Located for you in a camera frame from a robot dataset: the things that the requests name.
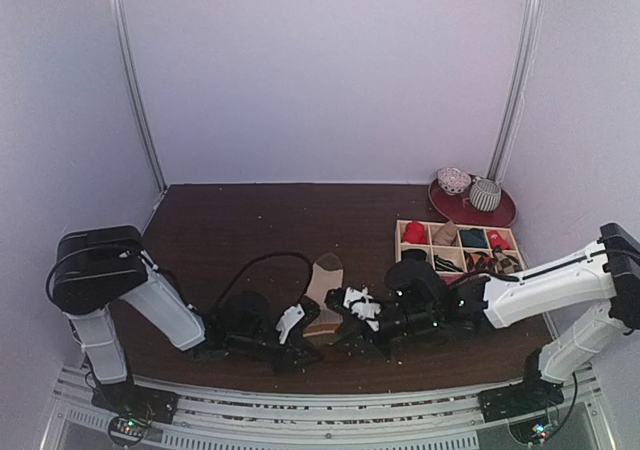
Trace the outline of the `black sock white stripes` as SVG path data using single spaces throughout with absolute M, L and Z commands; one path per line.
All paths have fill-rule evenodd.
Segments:
M 429 254 L 422 249 L 410 248 L 401 252 L 401 259 L 428 262 Z

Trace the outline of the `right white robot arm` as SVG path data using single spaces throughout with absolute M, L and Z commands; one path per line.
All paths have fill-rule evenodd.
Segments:
M 327 292 L 326 306 L 344 318 L 337 342 L 344 351 L 389 355 L 400 338 L 476 336 L 590 302 L 565 333 L 527 357 L 522 382 L 510 386 L 513 403 L 526 412 L 559 393 L 614 338 L 639 328 L 639 243 L 616 223 L 601 226 L 596 241 L 569 256 L 520 272 L 473 270 L 446 283 L 426 260 L 404 257 L 385 284 L 390 301 L 367 289 Z

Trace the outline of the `beige striped long sock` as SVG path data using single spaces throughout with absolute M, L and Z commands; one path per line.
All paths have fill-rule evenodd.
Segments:
M 334 253 L 325 253 L 313 263 L 311 282 L 303 299 L 302 323 L 303 337 L 314 346 L 331 345 L 338 339 L 336 332 L 343 318 L 327 307 L 325 298 L 329 291 L 343 286 L 343 276 L 343 263 Z

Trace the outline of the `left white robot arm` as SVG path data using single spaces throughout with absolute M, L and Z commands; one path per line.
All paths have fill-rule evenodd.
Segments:
M 137 412 L 144 394 L 130 380 L 109 306 L 121 300 L 197 362 L 239 355 L 288 374 L 319 363 L 323 354 L 304 336 L 319 305 L 306 295 L 271 318 L 262 293 L 226 287 L 211 309 L 200 311 L 183 296 L 175 276 L 156 264 L 133 226 L 65 235 L 58 244 L 45 292 L 68 319 L 106 399 L 123 414 Z

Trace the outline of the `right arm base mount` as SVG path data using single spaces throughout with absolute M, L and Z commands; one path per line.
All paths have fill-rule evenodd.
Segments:
M 551 437 L 554 423 L 549 410 L 564 402 L 562 384 L 520 382 L 482 391 L 479 406 L 485 422 L 512 421 L 511 436 L 524 445 L 542 444 Z

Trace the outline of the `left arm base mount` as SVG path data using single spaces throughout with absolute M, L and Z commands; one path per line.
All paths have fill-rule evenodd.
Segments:
M 155 423 L 173 422 L 178 400 L 174 392 L 135 385 L 128 394 L 96 388 L 91 403 L 113 413 L 106 435 L 117 447 L 130 449 L 150 435 Z

